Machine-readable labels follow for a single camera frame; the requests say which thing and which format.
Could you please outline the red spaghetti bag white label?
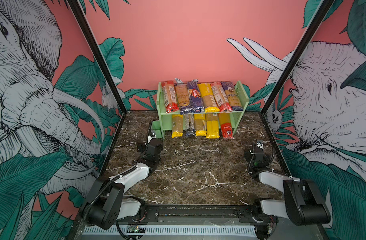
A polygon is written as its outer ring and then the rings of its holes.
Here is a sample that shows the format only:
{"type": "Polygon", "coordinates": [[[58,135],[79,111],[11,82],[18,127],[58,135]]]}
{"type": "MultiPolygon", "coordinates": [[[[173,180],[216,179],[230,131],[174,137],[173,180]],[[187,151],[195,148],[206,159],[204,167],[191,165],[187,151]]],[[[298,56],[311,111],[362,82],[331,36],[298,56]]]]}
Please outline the red spaghetti bag white label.
{"type": "Polygon", "coordinates": [[[220,113],[232,112],[233,109],[229,103],[228,97],[223,89],[223,86],[219,82],[211,83],[213,95],[216,103],[220,109],[220,113]]]}

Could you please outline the Ankara spaghetti bag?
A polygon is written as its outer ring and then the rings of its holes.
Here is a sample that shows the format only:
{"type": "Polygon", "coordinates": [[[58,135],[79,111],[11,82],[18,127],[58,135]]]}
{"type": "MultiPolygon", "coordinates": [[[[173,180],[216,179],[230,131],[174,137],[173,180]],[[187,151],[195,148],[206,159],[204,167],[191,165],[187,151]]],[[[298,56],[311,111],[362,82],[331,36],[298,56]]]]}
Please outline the Ankara spaghetti bag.
{"type": "Polygon", "coordinates": [[[235,90],[233,83],[222,81],[221,84],[233,111],[242,111],[244,108],[240,102],[240,99],[238,97],[238,94],[235,90]]]}

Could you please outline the red white-label spaghetti bag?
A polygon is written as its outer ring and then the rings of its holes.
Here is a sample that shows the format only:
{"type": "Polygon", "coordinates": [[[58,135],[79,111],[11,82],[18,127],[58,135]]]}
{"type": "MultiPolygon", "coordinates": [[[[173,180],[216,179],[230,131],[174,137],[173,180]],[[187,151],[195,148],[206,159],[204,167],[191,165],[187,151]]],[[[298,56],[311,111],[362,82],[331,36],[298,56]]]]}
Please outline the red white-label spaghetti bag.
{"type": "Polygon", "coordinates": [[[173,81],[162,82],[162,91],[164,96],[164,104],[166,108],[166,113],[172,113],[179,110],[176,91],[173,81]]]}

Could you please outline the yellow Pastatime spaghetti bag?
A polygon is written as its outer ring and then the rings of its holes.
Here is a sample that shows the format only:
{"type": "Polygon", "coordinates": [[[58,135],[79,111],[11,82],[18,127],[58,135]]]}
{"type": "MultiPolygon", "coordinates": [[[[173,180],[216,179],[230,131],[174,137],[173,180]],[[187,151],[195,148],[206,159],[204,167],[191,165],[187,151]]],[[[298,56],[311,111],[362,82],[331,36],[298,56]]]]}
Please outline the yellow Pastatime spaghetti bag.
{"type": "Polygon", "coordinates": [[[208,83],[198,85],[206,113],[217,113],[220,111],[213,95],[212,87],[208,83]]]}

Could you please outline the blue Barilla spaghetti bag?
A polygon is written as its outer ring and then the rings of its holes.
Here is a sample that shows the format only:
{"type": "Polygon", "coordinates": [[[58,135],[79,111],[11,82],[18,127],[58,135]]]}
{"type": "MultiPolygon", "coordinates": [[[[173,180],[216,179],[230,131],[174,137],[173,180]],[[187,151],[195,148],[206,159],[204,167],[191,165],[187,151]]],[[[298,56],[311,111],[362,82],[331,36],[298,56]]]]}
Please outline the blue Barilla spaghetti bag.
{"type": "Polygon", "coordinates": [[[187,82],[189,91],[190,102],[193,107],[194,113],[204,113],[205,107],[202,100],[201,93],[198,87],[198,80],[192,80],[187,82]]]}

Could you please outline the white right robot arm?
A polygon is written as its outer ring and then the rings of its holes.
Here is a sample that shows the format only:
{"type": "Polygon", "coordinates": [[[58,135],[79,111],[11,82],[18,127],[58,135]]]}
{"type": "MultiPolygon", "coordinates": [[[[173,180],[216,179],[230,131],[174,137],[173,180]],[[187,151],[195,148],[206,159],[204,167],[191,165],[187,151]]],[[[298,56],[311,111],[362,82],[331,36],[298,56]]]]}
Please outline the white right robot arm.
{"type": "Polygon", "coordinates": [[[259,215],[286,218],[296,226],[327,224],[332,220],[313,180],[302,180],[270,169],[269,164],[274,157],[268,158],[259,145],[246,149],[244,157],[248,163],[248,174],[254,180],[283,193],[283,200],[256,200],[254,207],[259,215]]]}

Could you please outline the red yellow spaghetti bag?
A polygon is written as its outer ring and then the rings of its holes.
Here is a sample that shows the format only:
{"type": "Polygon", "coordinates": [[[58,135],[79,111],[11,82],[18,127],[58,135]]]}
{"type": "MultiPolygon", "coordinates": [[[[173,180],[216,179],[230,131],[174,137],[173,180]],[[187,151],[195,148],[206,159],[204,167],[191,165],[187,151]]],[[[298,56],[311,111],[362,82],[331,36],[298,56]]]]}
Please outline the red yellow spaghetti bag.
{"type": "Polygon", "coordinates": [[[224,139],[232,140],[233,128],[231,124],[231,118],[229,113],[219,113],[219,123],[221,126],[221,131],[224,139]]]}

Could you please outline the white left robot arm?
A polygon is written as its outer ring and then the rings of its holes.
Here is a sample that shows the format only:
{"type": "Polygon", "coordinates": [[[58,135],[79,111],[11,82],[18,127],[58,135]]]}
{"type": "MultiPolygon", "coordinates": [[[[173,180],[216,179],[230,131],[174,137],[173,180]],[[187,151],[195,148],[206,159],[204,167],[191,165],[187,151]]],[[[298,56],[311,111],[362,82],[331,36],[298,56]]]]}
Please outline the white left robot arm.
{"type": "Polygon", "coordinates": [[[124,193],[138,182],[148,178],[161,161],[163,141],[151,139],[141,145],[141,156],[128,170],[109,178],[99,177],[90,189],[81,207],[84,226],[109,229],[118,219],[132,217],[141,209],[141,201],[124,193]]]}

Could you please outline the clear blue spaghetti bag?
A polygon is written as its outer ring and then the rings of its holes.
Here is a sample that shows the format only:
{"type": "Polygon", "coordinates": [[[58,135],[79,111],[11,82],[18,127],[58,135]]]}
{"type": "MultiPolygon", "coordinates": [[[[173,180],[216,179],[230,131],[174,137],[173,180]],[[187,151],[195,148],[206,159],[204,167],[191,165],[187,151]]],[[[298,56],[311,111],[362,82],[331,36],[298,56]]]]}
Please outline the clear blue spaghetti bag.
{"type": "Polygon", "coordinates": [[[196,130],[195,130],[195,120],[194,114],[185,114],[185,130],[186,130],[186,137],[195,137],[196,130]]]}

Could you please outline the blue yellow spaghetti bag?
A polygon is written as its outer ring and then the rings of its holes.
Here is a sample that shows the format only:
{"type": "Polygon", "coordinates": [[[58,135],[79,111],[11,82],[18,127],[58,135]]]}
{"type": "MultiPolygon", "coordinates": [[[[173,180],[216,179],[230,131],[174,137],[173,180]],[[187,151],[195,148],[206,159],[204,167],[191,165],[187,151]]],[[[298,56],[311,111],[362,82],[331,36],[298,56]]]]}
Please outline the blue yellow spaghetti bag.
{"type": "Polygon", "coordinates": [[[175,78],[175,91],[178,101],[178,106],[180,109],[180,114],[191,114],[194,112],[190,101],[189,90],[186,84],[183,83],[180,79],[175,78]]]}

